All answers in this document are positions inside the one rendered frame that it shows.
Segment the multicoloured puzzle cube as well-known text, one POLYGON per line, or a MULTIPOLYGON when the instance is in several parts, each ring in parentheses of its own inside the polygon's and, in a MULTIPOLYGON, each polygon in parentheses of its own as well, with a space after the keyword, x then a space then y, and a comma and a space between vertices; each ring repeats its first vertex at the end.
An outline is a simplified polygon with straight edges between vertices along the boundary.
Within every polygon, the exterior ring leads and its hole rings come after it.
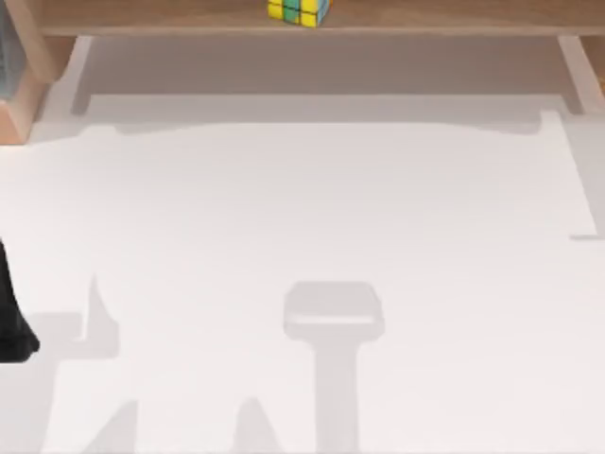
POLYGON ((322 24, 332 5, 333 0, 267 0, 270 18, 310 28, 322 24))

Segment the wooden open shelf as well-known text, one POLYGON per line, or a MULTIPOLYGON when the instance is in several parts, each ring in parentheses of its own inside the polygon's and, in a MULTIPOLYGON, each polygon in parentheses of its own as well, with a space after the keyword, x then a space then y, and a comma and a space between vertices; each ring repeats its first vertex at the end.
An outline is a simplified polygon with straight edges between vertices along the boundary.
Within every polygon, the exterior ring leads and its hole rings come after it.
POLYGON ((270 18, 268 0, 0 0, 0 29, 26 59, 0 145, 27 141, 84 37, 100 93, 412 97, 547 93, 539 61, 570 38, 605 119, 605 0, 336 0, 319 29, 270 18))

